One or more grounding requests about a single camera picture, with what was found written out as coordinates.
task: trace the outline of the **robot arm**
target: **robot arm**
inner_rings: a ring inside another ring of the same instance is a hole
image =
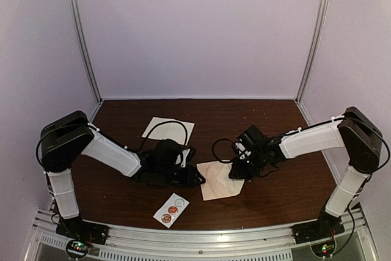
[[[333,117],[305,130],[289,131],[268,138],[257,127],[249,127],[238,137],[230,178],[251,178],[263,168],[297,156],[329,148],[346,148],[350,162],[343,176],[314,222],[293,227],[297,243],[329,237],[339,225],[341,215],[357,196],[371,174],[379,167],[381,132],[357,109]]]
[[[42,144],[42,159],[38,156]],[[166,182],[178,186],[197,186],[205,179],[194,166],[186,162],[195,149],[183,147],[173,140],[159,141],[155,149],[144,152],[129,150],[115,142],[91,124],[81,111],[73,112],[46,126],[37,146],[37,159],[44,168],[53,191],[61,219],[57,233],[80,240],[92,239],[104,243],[107,227],[84,222],[81,219],[71,177],[71,165],[80,155],[95,158],[118,170],[126,177],[143,181],[164,177]]]

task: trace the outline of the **wooden table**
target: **wooden table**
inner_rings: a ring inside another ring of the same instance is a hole
[[[290,100],[106,101],[94,124],[122,144],[137,148],[153,116],[195,123],[189,141],[197,149],[193,163],[214,161],[212,143],[219,138],[235,139],[251,124],[268,136],[306,126]],[[153,148],[156,142],[148,140],[144,148]],[[233,155],[229,144],[222,143],[216,151],[223,158]],[[300,156],[279,166],[278,172],[266,178],[246,181],[240,195],[207,202],[199,187],[146,186],[86,156],[76,160],[72,173],[82,217],[91,221],[166,229],[152,216],[172,193],[190,205],[171,229],[237,229],[316,218],[335,188],[322,154]]]

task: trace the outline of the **white wall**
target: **white wall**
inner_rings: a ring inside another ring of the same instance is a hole
[[[0,0],[0,259],[19,260],[49,195],[34,149],[42,127],[95,108],[68,0]]]
[[[293,98],[319,0],[79,0],[104,98]]]
[[[319,122],[357,106],[391,145],[391,0],[330,0],[304,104]],[[347,154],[331,153],[342,173]],[[375,174],[360,201],[381,255],[390,260],[391,164]]]

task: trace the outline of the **red round sticker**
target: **red round sticker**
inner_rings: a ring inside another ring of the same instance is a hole
[[[169,208],[169,213],[170,213],[170,214],[177,214],[177,212],[178,212],[178,208],[177,208],[177,207],[171,206],[171,207]]]
[[[168,215],[168,214],[164,214],[162,217],[161,217],[161,221],[164,222],[164,223],[168,223],[171,221],[171,216]]]

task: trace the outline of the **round sticker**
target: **round sticker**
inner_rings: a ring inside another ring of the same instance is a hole
[[[178,212],[178,208],[177,208],[177,207],[171,206],[171,207],[169,208],[169,213],[170,213],[170,214],[177,214],[177,212]]]
[[[164,223],[169,223],[171,221],[171,216],[168,215],[168,214],[164,214],[162,217],[161,217],[161,221],[164,222]]]
[[[175,206],[177,206],[177,207],[182,207],[182,206],[184,206],[184,204],[185,204],[185,202],[184,202],[184,200],[182,200],[182,199],[177,199],[177,200],[175,200]]]

